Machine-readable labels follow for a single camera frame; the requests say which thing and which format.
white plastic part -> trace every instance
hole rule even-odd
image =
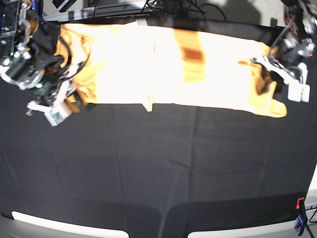
[[[44,115],[52,126],[57,126],[71,115],[71,110],[65,102],[61,102],[50,107],[50,110]]]
[[[69,85],[70,80],[67,80],[61,84],[56,100],[53,102],[53,106],[46,107],[37,104],[35,101],[31,101],[27,105],[27,108],[44,113],[50,124],[52,126],[57,126],[72,114],[71,109],[65,103],[65,97]]]
[[[302,85],[299,81],[294,81],[288,84],[288,94],[287,98],[290,101],[300,102],[302,99]]]
[[[8,66],[0,65],[0,77],[9,84],[14,84],[15,82],[6,74],[7,70],[9,69]]]
[[[306,84],[307,76],[308,76],[307,65],[305,63],[301,62],[298,64],[298,68],[300,68],[302,70],[303,84]]]
[[[262,64],[268,71],[273,71],[273,72],[277,73],[279,76],[281,76],[286,85],[288,85],[294,81],[297,81],[296,79],[292,78],[292,76],[289,75],[285,70],[280,69],[280,68],[274,66],[273,64],[271,64],[268,61],[267,56],[262,56],[262,57],[257,58],[256,62]]]
[[[56,222],[39,217],[34,217],[19,212],[12,212],[12,216],[17,221],[26,222],[35,226],[45,227],[61,232],[69,232],[100,238],[129,238],[128,233],[124,231],[78,226],[69,223]]]
[[[309,96],[310,96],[310,91],[311,87],[307,84],[301,84],[302,85],[302,96],[301,96],[301,101],[308,103],[309,102]]]

floor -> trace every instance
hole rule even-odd
[[[88,1],[77,0],[69,11],[87,8]],[[136,2],[143,0],[100,0],[98,5]],[[225,14],[228,21],[251,23],[262,26],[284,26],[284,5],[281,0],[197,0],[199,6],[205,3],[217,5]],[[207,19],[223,20],[220,11],[211,5],[201,7],[206,12]],[[52,0],[44,0],[44,13],[47,15],[57,14],[58,10]],[[202,18],[200,13],[191,13],[191,17]]]

yellow pants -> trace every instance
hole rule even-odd
[[[261,76],[251,58],[267,55],[264,43],[172,28],[126,25],[62,25],[72,63],[85,61],[73,81],[82,100],[99,104],[154,103],[244,110],[284,117],[272,98],[276,82]],[[57,45],[57,54],[67,51]]]

wire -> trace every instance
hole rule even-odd
[[[205,6],[205,5],[210,5],[210,6],[215,7],[215,8],[221,13],[221,15],[223,16],[223,19],[224,19],[225,21],[227,21],[226,15],[225,15],[224,12],[220,9],[220,7],[218,7],[217,5],[212,4],[212,3],[204,3],[204,4],[200,5],[199,7],[202,7],[202,6]]]
[[[297,70],[297,72],[299,73],[300,84],[303,84],[303,78],[302,78],[303,71],[299,67],[297,67],[297,66],[288,66],[288,67],[286,67],[286,69],[288,69],[288,70],[292,70],[292,69]]]
[[[63,73],[66,72],[66,70],[68,70],[68,67],[69,67],[70,64],[71,64],[72,56],[71,56],[70,48],[69,48],[68,44],[64,41],[64,39],[60,36],[60,37],[58,38],[58,40],[66,47],[66,49],[67,49],[67,56],[68,56],[67,62],[66,62],[66,65],[64,66],[64,68],[62,68],[62,69],[60,69],[60,70],[58,71],[58,73],[59,73],[60,75],[62,75]]]
[[[94,7],[93,18],[95,17],[96,6],[100,3],[101,0],[88,0],[87,7]]]
[[[59,85],[59,84],[65,82],[65,81],[67,81],[67,80],[72,79],[75,75],[77,75],[77,74],[85,67],[85,65],[87,64],[87,62],[88,62],[88,60],[89,60],[89,58],[90,58],[91,51],[92,51],[92,46],[90,45],[89,54],[88,54],[88,56],[87,56],[87,58],[86,58],[85,61],[80,62],[80,63],[78,64],[78,69],[77,69],[76,73],[74,73],[73,75],[71,75],[71,76],[69,76],[69,77],[60,77],[60,78],[59,78],[60,81],[57,82],[57,83],[55,83],[55,84],[52,84],[51,87],[55,87],[55,86],[57,86],[57,85]]]
[[[286,18],[285,18],[285,23],[286,23],[286,25],[289,23],[290,20],[291,20],[291,19],[290,19],[289,17],[286,17]]]
[[[312,233],[312,230],[310,229],[310,227],[308,226],[307,223],[305,223],[305,227],[306,227],[308,233],[311,235],[311,238],[315,238],[315,237],[314,237],[314,234]]]
[[[286,32],[290,29],[290,25],[293,23],[293,21],[295,20],[295,16],[292,17],[292,19],[288,22],[288,24],[284,27],[284,29],[281,31],[281,33],[279,33],[279,35],[277,36],[277,38],[274,40],[274,42],[272,43],[272,45],[269,48],[268,51],[268,55],[267,55],[267,59],[268,61],[272,63],[272,58],[274,58],[274,56],[271,54],[271,51],[273,50],[273,48],[276,46],[277,42],[286,34]]]
[[[151,2],[150,4],[149,4],[149,1],[150,1],[150,0],[147,0],[147,1],[145,2],[144,6],[143,6],[143,8],[142,8],[142,10],[141,10],[141,13],[142,13],[142,12],[144,11],[144,9],[146,9],[146,8],[149,8],[149,9],[151,9],[152,11],[159,10],[159,11],[161,11],[161,12],[168,13],[168,14],[172,14],[172,15],[174,15],[174,14],[177,13],[176,10],[174,10],[174,11],[171,12],[171,11],[168,11],[168,10],[163,9],[163,8],[153,7],[153,5],[154,5],[158,0],[153,1],[153,2]],[[188,2],[188,3],[190,4],[190,6],[189,6],[188,8],[184,8],[183,6],[181,6],[181,9],[184,9],[184,10],[187,10],[187,11],[199,12],[199,13],[201,13],[201,14],[205,14],[205,12],[202,11],[199,6],[197,6],[197,3],[194,3],[192,0],[185,0],[185,1]],[[197,8],[197,10],[190,9],[190,7],[191,7],[192,5],[193,5],[195,8]]]
[[[312,218],[316,215],[316,212],[317,212],[317,208],[316,208],[316,210],[314,211],[313,215],[309,218],[309,222],[310,222],[310,223],[317,223],[317,222],[313,222],[313,221],[312,221]]]
[[[206,13],[202,13],[203,18],[206,20],[205,14],[206,14]]]

cable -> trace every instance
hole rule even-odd
[[[68,44],[64,41],[64,39],[60,36],[60,37],[58,38],[58,40],[66,47],[66,49],[67,49],[67,54],[68,54],[68,58],[67,58],[66,65],[65,65],[62,69],[58,70],[58,73],[59,73],[60,75],[62,75],[62,74],[64,74],[64,73],[66,72],[66,70],[68,70],[68,67],[69,67],[70,64],[71,64],[72,56],[71,56],[70,48],[69,48]]]
[[[290,25],[293,23],[293,21],[295,20],[295,16],[292,17],[292,19],[288,22],[288,24],[284,27],[284,29],[281,31],[281,33],[279,33],[279,35],[277,36],[277,38],[274,40],[274,42],[272,43],[272,45],[269,48],[268,51],[268,55],[267,55],[267,59],[268,61],[272,63],[272,57],[274,58],[273,55],[271,55],[271,51],[272,49],[276,46],[277,42],[286,34],[286,32],[290,29]]]
[[[220,7],[218,7],[217,5],[212,4],[212,3],[205,3],[205,4],[200,5],[199,7],[202,7],[202,6],[204,6],[204,5],[210,5],[210,6],[215,7],[215,8],[221,13],[221,15],[223,16],[224,20],[227,21],[226,15],[223,13],[223,11],[220,9]]]
[[[151,5],[149,5],[150,7],[153,7],[153,5],[154,5],[154,3],[156,3],[156,1],[153,1],[152,3],[151,3]]]
[[[100,3],[101,0],[88,0],[87,7],[94,7],[93,18],[95,17],[96,6]]]
[[[299,67],[297,67],[297,66],[288,66],[288,67],[286,67],[286,69],[288,69],[288,70],[292,70],[292,69],[297,70],[297,72],[299,73],[300,84],[303,84],[303,78],[301,77],[302,74],[303,74],[303,71]]]
[[[309,218],[309,222],[310,222],[310,223],[317,223],[317,222],[312,222],[312,218],[314,217],[314,215],[316,215],[316,212],[317,212],[317,208],[316,208],[316,210],[314,211],[313,215]]]
[[[88,62],[88,60],[89,60],[89,58],[90,58],[91,51],[92,51],[92,46],[90,45],[89,54],[88,54],[88,56],[87,56],[87,58],[86,58],[85,61],[80,62],[80,63],[78,64],[79,67],[78,67],[76,73],[74,73],[73,75],[71,75],[71,76],[69,76],[69,77],[64,77],[64,78],[63,78],[63,77],[60,77],[60,78],[59,78],[60,81],[57,82],[57,83],[55,83],[55,84],[52,84],[51,87],[55,87],[55,86],[57,86],[58,84],[61,84],[61,83],[65,82],[65,81],[67,81],[67,80],[70,80],[70,79],[73,78],[75,75],[77,75],[77,74],[85,67],[86,63]]]
[[[165,9],[163,9],[163,8],[153,7],[153,5],[157,2],[157,0],[151,2],[150,4],[149,4],[149,1],[150,1],[150,0],[147,0],[147,1],[145,2],[144,6],[143,6],[143,8],[142,8],[142,10],[141,10],[141,13],[143,13],[144,9],[146,9],[146,8],[151,9],[153,12],[155,12],[155,10],[159,10],[159,11],[161,11],[161,12],[168,13],[168,14],[172,14],[172,15],[174,15],[174,14],[177,13],[176,10],[174,10],[173,12],[171,12],[171,11],[165,10]],[[197,8],[198,10],[193,10],[193,9],[189,9],[189,8],[184,8],[183,6],[181,6],[181,9],[188,10],[188,11],[199,12],[199,13],[201,13],[201,14],[205,14],[205,12],[202,11],[199,6],[197,6],[197,3],[195,4],[192,0],[185,0],[185,1],[190,4],[189,8],[193,5],[193,6],[194,6],[195,8]]]
[[[185,10],[185,11],[190,11],[190,7],[191,7],[191,6],[192,6],[192,3],[189,4],[189,7],[188,7],[188,8],[184,8],[184,10]]]
[[[49,58],[48,58],[46,61],[44,61],[43,63],[41,63],[41,64],[35,66],[34,71],[39,71],[39,70],[42,69],[42,68],[46,68],[47,66],[49,66],[49,65],[52,64],[52,63],[56,63],[56,62],[63,63],[63,61],[64,61],[64,57],[61,56],[61,55],[49,57]]]
[[[205,14],[206,14],[206,13],[202,13],[203,18],[206,20]]]
[[[315,238],[314,235],[313,235],[313,233],[312,233],[312,231],[311,231],[311,229],[310,229],[310,227],[308,226],[307,223],[305,223],[305,227],[306,227],[308,233],[311,235],[311,238]]]

